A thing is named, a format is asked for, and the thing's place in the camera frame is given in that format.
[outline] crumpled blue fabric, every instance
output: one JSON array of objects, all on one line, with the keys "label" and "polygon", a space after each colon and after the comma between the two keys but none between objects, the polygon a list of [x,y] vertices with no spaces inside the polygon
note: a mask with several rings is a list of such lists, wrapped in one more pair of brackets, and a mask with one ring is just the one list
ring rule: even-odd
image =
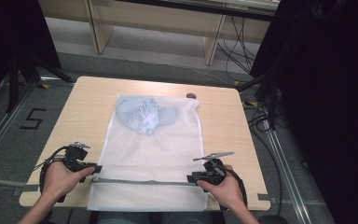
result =
[{"label": "crumpled blue fabric", "polygon": [[159,125],[176,121],[179,109],[162,107],[150,97],[120,96],[117,98],[118,119],[137,133],[151,135]]}]

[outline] cable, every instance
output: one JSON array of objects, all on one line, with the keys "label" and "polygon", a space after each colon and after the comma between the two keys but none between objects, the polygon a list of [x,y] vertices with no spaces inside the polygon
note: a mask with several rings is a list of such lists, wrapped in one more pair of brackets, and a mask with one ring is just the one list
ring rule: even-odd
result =
[{"label": "cable", "polygon": [[[242,18],[242,26],[245,25],[245,18]],[[246,47],[245,47],[245,34],[244,34],[244,30],[242,29],[242,48],[247,51],[250,55],[252,55],[252,57],[255,58],[255,55],[250,51],[248,50]]]},{"label": "cable", "polygon": [[37,165],[34,167],[33,171],[39,169],[39,167],[41,167],[41,166],[44,165],[44,164],[50,164],[50,163],[51,163],[51,160],[57,155],[57,153],[59,153],[60,151],[62,151],[62,150],[64,150],[64,149],[67,149],[67,148],[68,148],[68,147],[60,147],[59,149],[57,149],[55,152],[53,152],[53,154],[52,154],[50,157],[48,157],[47,159],[45,159],[42,163],[37,164]]},{"label": "cable", "polygon": [[243,64],[241,64],[237,59],[235,59],[234,57],[232,57],[230,54],[228,54],[221,46],[220,44],[218,43],[217,46],[222,50],[222,52],[227,56],[227,61],[226,61],[226,72],[228,74],[229,77],[231,77],[232,79],[236,79],[236,78],[233,78],[229,73],[228,73],[228,70],[227,70],[227,64],[228,64],[228,59],[230,59],[232,62],[234,62],[238,67],[240,67],[243,71],[246,72],[246,75],[249,75],[249,69],[246,68]]},{"label": "cable", "polygon": [[68,218],[66,219],[66,224],[69,224],[69,222],[71,221],[71,217],[72,217],[72,213],[74,212],[74,209],[71,208],[71,210],[69,210],[69,216]]},{"label": "cable", "polygon": [[[255,113],[253,114],[253,117],[251,119],[251,121],[255,121],[256,119],[258,118],[262,118],[262,117],[265,117],[265,119],[267,119],[267,115],[261,111],[261,104],[259,104],[259,106],[257,107],[257,110],[255,111]],[[262,115],[255,118],[255,115],[258,113],[261,113]],[[274,163],[274,166],[275,166],[275,169],[277,171],[277,175],[278,175],[278,182],[279,182],[279,202],[278,202],[278,211],[277,211],[277,216],[279,216],[281,214],[281,210],[282,210],[282,196],[283,196],[283,192],[282,192],[282,177],[281,177],[281,170],[278,166],[278,163],[276,162],[276,159],[275,157],[273,156],[271,150],[269,149],[269,147],[267,146],[267,144],[263,141],[263,139],[260,137],[260,135],[257,134],[257,132],[254,130],[254,124],[252,123],[251,125],[249,125],[250,127],[250,131],[251,133],[254,134],[254,136],[263,144],[263,146],[266,148],[269,156],[271,157],[272,159],[272,162]]]},{"label": "cable", "polygon": [[235,33],[237,34],[237,38],[238,38],[238,40],[239,40],[240,43],[241,43],[242,50],[243,50],[243,53],[244,53],[244,55],[245,55],[245,61],[247,62],[248,67],[250,67],[250,68],[252,69],[252,64],[251,64],[250,61],[249,61],[250,57],[247,55],[246,51],[248,51],[254,58],[255,58],[255,56],[254,56],[253,53],[251,53],[251,52],[245,47],[245,44],[244,44],[244,33],[243,33],[244,31],[243,31],[243,27],[244,27],[244,25],[245,25],[245,18],[242,18],[242,24],[241,24],[242,27],[241,27],[241,30],[240,30],[239,33],[238,33],[237,26],[235,25],[234,17],[231,17],[231,21],[232,21],[232,23],[233,23],[233,25],[234,25]]},{"label": "cable", "polygon": [[135,61],[135,60],[131,60],[129,58],[127,58],[126,56],[124,56],[124,52],[121,50],[121,48],[119,48],[115,42],[111,39],[110,42],[112,42],[112,44],[115,46],[115,48],[118,49],[118,51],[120,52],[120,56],[129,61],[129,62],[132,62],[132,63],[146,63],[146,64],[151,64],[151,65],[163,65],[163,66],[169,66],[169,67],[174,67],[174,68],[184,68],[184,69],[189,69],[195,73],[198,73],[198,74],[201,74],[203,76],[206,76],[206,77],[213,77],[213,78],[216,78],[218,79],[219,81],[225,83],[225,84],[228,84],[229,86],[233,86],[233,83],[228,83],[228,82],[225,82],[225,80],[221,79],[220,77],[216,77],[216,76],[213,76],[213,75],[209,75],[209,74],[205,74],[205,73],[202,73],[202,72],[199,72],[197,71],[196,69],[194,68],[190,68],[190,67],[185,67],[185,66],[179,66],[179,65],[173,65],[173,64],[165,64],[165,63],[149,63],[149,62],[144,62],[144,61]]},{"label": "cable", "polygon": [[[225,40],[225,39],[223,40],[223,43],[225,44],[225,47],[226,47],[227,49],[230,49],[230,48],[228,47],[228,45],[226,44],[226,40]],[[233,53],[233,54],[236,54],[236,55],[238,55],[238,56],[241,56],[241,57],[246,57],[246,55],[242,55],[242,54],[237,53],[237,52],[232,52],[232,53]]]},{"label": "cable", "polygon": [[226,168],[225,166],[219,165],[217,163],[214,164],[217,168],[222,169],[226,172],[229,172],[231,175],[234,176],[234,178],[237,180],[238,185],[240,187],[241,193],[242,193],[242,199],[243,202],[245,203],[246,206],[248,206],[248,196],[246,195],[246,189],[245,189],[245,185],[243,184],[242,179],[237,175],[237,173],[235,173],[233,170],[229,170],[228,168]]},{"label": "cable", "polygon": [[[262,113],[263,115],[258,116],[258,117],[255,118],[255,114],[256,114],[257,112],[260,112],[260,113]],[[250,128],[253,128],[253,127],[255,126],[255,127],[257,128],[257,130],[260,131],[261,133],[262,133],[262,132],[266,132],[266,131],[269,130],[269,128],[267,128],[267,129],[265,129],[265,130],[261,130],[261,129],[258,128],[258,124],[259,124],[261,121],[264,121],[264,120],[266,120],[266,119],[268,119],[267,115],[264,114],[264,112],[261,111],[260,108],[259,108],[259,106],[258,106],[257,109],[256,109],[256,111],[255,111],[255,113],[254,113],[254,116],[252,117],[251,120],[248,121],[248,125],[249,125]]]}]

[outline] gray carpet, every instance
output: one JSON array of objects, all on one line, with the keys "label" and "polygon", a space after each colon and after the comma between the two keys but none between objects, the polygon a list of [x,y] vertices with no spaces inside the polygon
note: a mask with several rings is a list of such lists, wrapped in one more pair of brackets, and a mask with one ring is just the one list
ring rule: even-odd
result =
[{"label": "gray carpet", "polygon": [[[63,71],[71,77],[82,75],[96,77],[117,77],[138,80],[150,80],[160,82],[184,83],[205,86],[233,87],[233,80],[226,72],[198,70],[201,75],[185,68],[174,68],[164,65],[151,65],[144,63],[131,63],[122,60],[95,58],[60,53]],[[39,69],[42,76],[49,76],[49,73]],[[241,74],[231,74],[237,79],[249,80]],[[14,119],[4,139],[0,142],[0,180],[5,181],[0,185],[0,223],[16,223],[27,211],[18,204],[19,195],[13,195],[13,190],[24,184],[38,159],[41,150],[46,144],[49,134],[60,115],[64,103],[72,87],[62,85],[60,80],[49,82],[47,89],[35,89],[26,100],[20,114]],[[254,101],[256,87],[241,94],[241,99]],[[7,86],[0,91],[0,118],[5,115],[7,108]],[[22,129],[21,126],[35,126],[36,121],[26,120],[33,108],[46,109],[46,111],[35,111],[34,116],[42,119],[39,127],[34,130]],[[246,109],[246,117],[252,119],[253,109]],[[324,200],[313,181],[310,172],[301,166],[301,153],[296,145],[290,128],[284,121],[284,116],[277,118],[277,135],[289,161],[290,168],[296,178],[300,191],[310,211],[313,223],[334,223]],[[269,141],[265,133],[259,132],[263,140]],[[263,176],[266,181],[269,196],[279,199],[279,185],[276,169],[271,157],[264,145],[254,137],[255,148],[260,161]],[[288,196],[287,190],[283,187],[281,215],[291,224],[298,223],[296,212]],[[272,204],[267,212],[255,212],[257,217],[276,214],[278,205]],[[56,223],[88,223],[90,213],[85,209],[55,208],[53,220]],[[230,212],[225,212],[227,223],[239,223]]]}]

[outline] dark backdrop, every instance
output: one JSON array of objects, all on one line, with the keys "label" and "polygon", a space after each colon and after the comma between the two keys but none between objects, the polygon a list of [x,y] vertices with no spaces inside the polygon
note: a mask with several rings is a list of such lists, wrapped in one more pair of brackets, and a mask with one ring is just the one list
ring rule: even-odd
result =
[{"label": "dark backdrop", "polygon": [[[302,6],[282,0],[277,13],[295,17]],[[254,76],[271,65],[292,28],[271,24]],[[346,1],[332,20],[311,19],[304,32],[298,50],[284,60],[275,80],[287,119],[335,222],[358,223],[358,1]]]},{"label": "dark backdrop", "polygon": [[33,53],[61,67],[37,0],[0,0],[0,82],[15,50]]}]

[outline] white mesh bag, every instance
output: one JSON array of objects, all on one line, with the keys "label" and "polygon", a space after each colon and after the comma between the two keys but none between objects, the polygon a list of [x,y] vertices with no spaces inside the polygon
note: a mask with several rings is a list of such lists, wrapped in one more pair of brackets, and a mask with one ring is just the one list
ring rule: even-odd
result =
[{"label": "white mesh bag", "polygon": [[207,194],[186,176],[203,170],[199,102],[119,95],[89,195],[89,210],[202,211]]}]

